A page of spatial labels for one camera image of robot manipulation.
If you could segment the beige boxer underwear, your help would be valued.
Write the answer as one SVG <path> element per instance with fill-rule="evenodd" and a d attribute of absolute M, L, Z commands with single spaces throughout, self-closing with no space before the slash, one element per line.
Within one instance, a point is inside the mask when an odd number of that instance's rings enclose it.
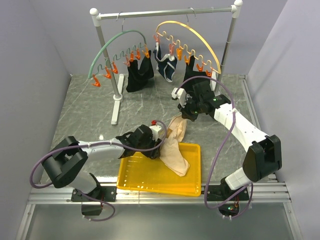
<path fill-rule="evenodd" d="M 179 143 L 182 142 L 186 133 L 187 120 L 182 115 L 176 115 L 171 119 L 167 127 L 167 134 L 160 148 L 160 160 L 179 177 L 187 174 L 189 162 L 182 156 Z"/>

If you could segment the orange clothespin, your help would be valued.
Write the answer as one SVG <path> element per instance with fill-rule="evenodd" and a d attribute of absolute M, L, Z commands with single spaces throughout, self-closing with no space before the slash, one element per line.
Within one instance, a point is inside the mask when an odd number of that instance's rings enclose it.
<path fill-rule="evenodd" d="M 99 79 L 96 77 L 95 74 L 92 74 L 92 78 L 94 80 L 94 83 L 92 83 L 92 85 L 99 88 L 101 86 Z"/>

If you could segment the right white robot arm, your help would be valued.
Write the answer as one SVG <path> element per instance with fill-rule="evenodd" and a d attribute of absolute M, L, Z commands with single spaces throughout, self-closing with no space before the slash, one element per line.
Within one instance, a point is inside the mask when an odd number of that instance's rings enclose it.
<path fill-rule="evenodd" d="M 209 115 L 223 125 L 246 151 L 242 166 L 220 181 L 223 200 L 231 200 L 242 187 L 256 183 L 282 168 L 281 140 L 250 123 L 236 108 L 230 96 L 215 95 L 207 81 L 195 83 L 191 91 L 174 88 L 171 97 L 178 100 L 182 118 L 195 121 L 200 114 Z"/>

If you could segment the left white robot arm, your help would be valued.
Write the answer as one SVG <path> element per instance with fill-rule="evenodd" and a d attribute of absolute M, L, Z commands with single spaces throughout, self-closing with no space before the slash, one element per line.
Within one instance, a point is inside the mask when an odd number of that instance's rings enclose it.
<path fill-rule="evenodd" d="M 107 141 L 78 141 L 74 136 L 63 139 L 42 162 L 54 187 L 70 186 L 89 201 L 102 200 L 103 189 L 92 173 L 83 171 L 86 163 L 94 160 L 122 159 L 142 153 L 149 159 L 160 156 L 160 146 L 165 139 L 166 128 L 158 122 L 151 126 L 140 125 L 135 131 L 127 132 Z"/>

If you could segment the green arched clip hanger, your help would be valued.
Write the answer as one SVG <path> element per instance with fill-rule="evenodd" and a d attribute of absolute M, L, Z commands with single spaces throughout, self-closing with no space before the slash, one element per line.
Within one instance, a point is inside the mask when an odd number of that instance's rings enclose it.
<path fill-rule="evenodd" d="M 114 54 L 112 58 L 106 56 L 104 58 L 104 64 L 99 64 L 97 66 L 97 73 L 94 73 L 94 67 L 98 61 L 98 59 L 100 58 L 101 55 L 103 55 L 105 53 L 105 51 L 107 50 L 108 46 L 113 43 L 115 40 L 117 40 L 119 37 L 125 35 L 125 34 L 129 34 L 129 33 L 137 33 L 140 36 L 142 36 L 143 42 L 139 43 L 138 45 L 133 45 L 131 48 L 127 48 L 127 50 L 122 50 L 120 52 L 120 54 Z M 135 29 L 131 29 L 131 30 L 125 30 L 122 31 L 116 35 L 114 35 L 112 38 L 110 38 L 99 50 L 98 54 L 96 55 L 96 57 L 94 58 L 94 60 L 91 63 L 90 69 L 89 69 L 89 73 L 87 78 L 89 80 L 93 79 L 92 74 L 95 74 L 96 77 L 97 75 L 100 73 L 100 70 L 105 70 L 106 73 L 103 74 L 102 76 L 105 77 L 106 79 L 111 79 L 112 78 L 112 74 L 118 74 L 119 70 L 117 68 L 116 65 L 116 61 L 119 61 L 122 57 L 125 58 L 125 61 L 123 62 L 127 68 L 130 66 L 130 64 L 133 62 L 133 60 L 137 60 L 138 61 L 138 66 L 140 67 L 140 64 L 144 58 L 144 56 L 146 56 L 147 58 L 151 58 L 151 50 L 149 50 L 148 45 L 147 45 L 147 41 L 146 41 L 146 37 L 143 35 L 143 33 L 141 33 L 138 30 Z"/>

